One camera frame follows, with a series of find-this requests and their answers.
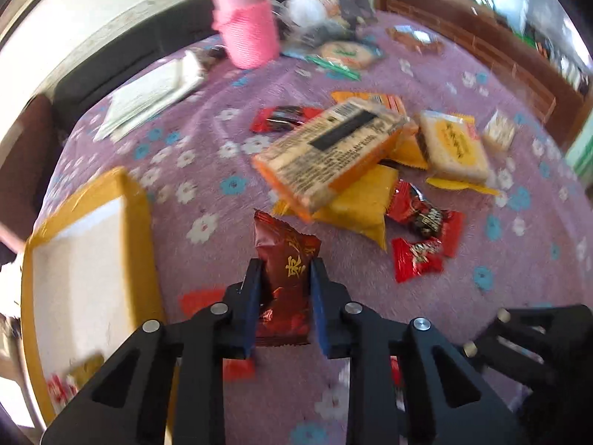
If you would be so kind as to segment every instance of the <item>pink bottle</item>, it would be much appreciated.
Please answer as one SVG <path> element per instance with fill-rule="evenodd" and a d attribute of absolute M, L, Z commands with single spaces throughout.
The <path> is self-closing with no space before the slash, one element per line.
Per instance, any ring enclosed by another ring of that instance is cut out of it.
<path fill-rule="evenodd" d="M 236 67 L 254 69 L 278 57 L 278 30 L 268 0 L 212 0 L 214 23 Z"/>

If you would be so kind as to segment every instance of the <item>silver screw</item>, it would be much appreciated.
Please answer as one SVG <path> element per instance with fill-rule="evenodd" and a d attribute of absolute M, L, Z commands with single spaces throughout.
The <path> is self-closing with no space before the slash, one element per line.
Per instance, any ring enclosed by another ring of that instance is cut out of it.
<path fill-rule="evenodd" d="M 228 311 L 228 306 L 224 303 L 214 303 L 210 306 L 210 312 L 212 314 L 225 314 Z"/>
<path fill-rule="evenodd" d="M 145 333 L 154 333 L 160 327 L 161 323 L 159 323 L 157 320 L 148 320 L 145 321 L 142 325 L 142 331 L 144 331 Z"/>
<path fill-rule="evenodd" d="M 496 316 L 503 323 L 508 323 L 509 321 L 511 321 L 511 314 L 504 308 L 500 308 Z"/>
<path fill-rule="evenodd" d="M 344 305 L 344 311 L 348 314 L 359 314 L 362 312 L 362 305 L 360 303 L 356 303 L 355 301 L 351 301 L 350 303 L 346 303 Z"/>
<path fill-rule="evenodd" d="M 414 328 L 416 328 L 417 330 L 426 331 L 427 329 L 430 329 L 430 327 L 431 322 L 426 318 L 416 318 L 414 320 Z"/>
<path fill-rule="evenodd" d="M 478 353 L 478 347 L 473 341 L 468 341 L 463 345 L 463 352 L 468 358 L 473 358 Z"/>

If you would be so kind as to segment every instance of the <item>small white wrapped snack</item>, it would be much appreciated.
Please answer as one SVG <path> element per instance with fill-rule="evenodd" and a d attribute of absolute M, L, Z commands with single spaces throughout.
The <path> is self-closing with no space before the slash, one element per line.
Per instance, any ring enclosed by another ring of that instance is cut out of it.
<path fill-rule="evenodd" d="M 482 133 L 482 139 L 495 151 L 506 152 L 511 147 L 516 131 L 514 121 L 496 110 Z"/>
<path fill-rule="evenodd" d="M 425 110 L 417 123 L 433 177 L 484 185 L 490 164 L 473 118 Z"/>

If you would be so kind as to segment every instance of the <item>white container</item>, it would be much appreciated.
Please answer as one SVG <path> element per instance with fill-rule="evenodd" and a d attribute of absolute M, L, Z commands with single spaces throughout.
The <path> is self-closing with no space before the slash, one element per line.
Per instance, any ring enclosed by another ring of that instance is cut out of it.
<path fill-rule="evenodd" d="M 287 0 L 285 6 L 288 17 L 303 28 L 340 13 L 339 0 Z"/>

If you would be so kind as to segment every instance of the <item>table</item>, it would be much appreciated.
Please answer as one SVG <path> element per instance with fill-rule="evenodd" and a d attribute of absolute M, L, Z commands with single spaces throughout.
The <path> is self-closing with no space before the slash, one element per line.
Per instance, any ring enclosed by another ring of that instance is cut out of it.
<path fill-rule="evenodd" d="M 421 27 L 399 15 L 378 16 L 367 34 L 387 55 L 364 71 L 360 82 L 285 57 L 251 72 L 224 62 L 204 87 L 115 145 L 109 139 L 93 143 L 109 105 L 108 99 L 99 102 L 70 135 L 38 222 L 89 179 L 126 166 L 153 201 L 162 299 L 168 319 L 176 322 L 184 318 L 182 295 L 240 281 L 256 255 L 253 209 L 270 211 L 277 199 L 250 163 L 276 137 L 248 130 L 259 108 L 327 107 L 333 90 L 371 90 L 401 96 L 409 114 L 433 109 L 474 115 L 480 130 L 500 109 L 519 130 L 509 154 L 491 155 L 503 190 L 496 199 L 431 188 L 420 171 L 400 174 L 435 205 L 467 216 L 458 256 L 447 260 L 443 274 L 397 285 L 390 252 L 375 242 L 326 224 L 286 220 L 322 240 L 320 256 L 330 278 L 345 284 L 354 300 L 401 322 L 425 316 L 453 342 L 474 336 L 500 307 L 591 306 L 591 206 L 552 139 L 463 49 L 446 41 L 440 56 L 412 53 L 392 42 L 385 28 Z M 388 222 L 388 239 L 398 236 L 412 238 Z M 327 361 L 317 346 L 258 348 L 255 356 L 253 381 L 225 384 L 229 445 L 345 442 L 346 360 Z M 495 375 L 488 379 L 505 399 L 514 395 L 515 386 Z"/>

